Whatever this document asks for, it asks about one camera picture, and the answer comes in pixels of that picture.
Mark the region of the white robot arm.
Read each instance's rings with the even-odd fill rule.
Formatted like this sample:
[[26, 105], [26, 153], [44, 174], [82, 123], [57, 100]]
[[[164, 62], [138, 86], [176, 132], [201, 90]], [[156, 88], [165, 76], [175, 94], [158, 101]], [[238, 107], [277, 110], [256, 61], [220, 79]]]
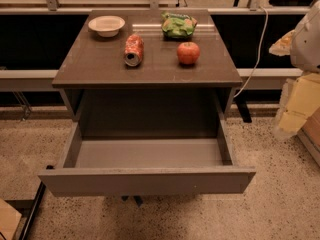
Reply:
[[289, 55], [291, 64], [303, 71], [296, 80], [287, 79], [282, 88], [274, 135], [285, 140], [296, 135], [320, 107], [320, 1], [269, 52]]

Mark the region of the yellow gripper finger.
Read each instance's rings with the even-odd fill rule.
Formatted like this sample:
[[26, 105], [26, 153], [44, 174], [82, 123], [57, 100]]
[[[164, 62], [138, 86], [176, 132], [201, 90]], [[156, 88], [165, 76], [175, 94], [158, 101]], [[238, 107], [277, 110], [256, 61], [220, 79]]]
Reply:
[[286, 140], [296, 135], [320, 107], [320, 75], [304, 74], [283, 85], [273, 133]]
[[278, 39], [269, 48], [269, 53], [276, 56], [287, 56], [290, 54], [290, 47], [292, 42], [292, 37], [295, 34], [294, 30], [287, 32], [280, 39]]

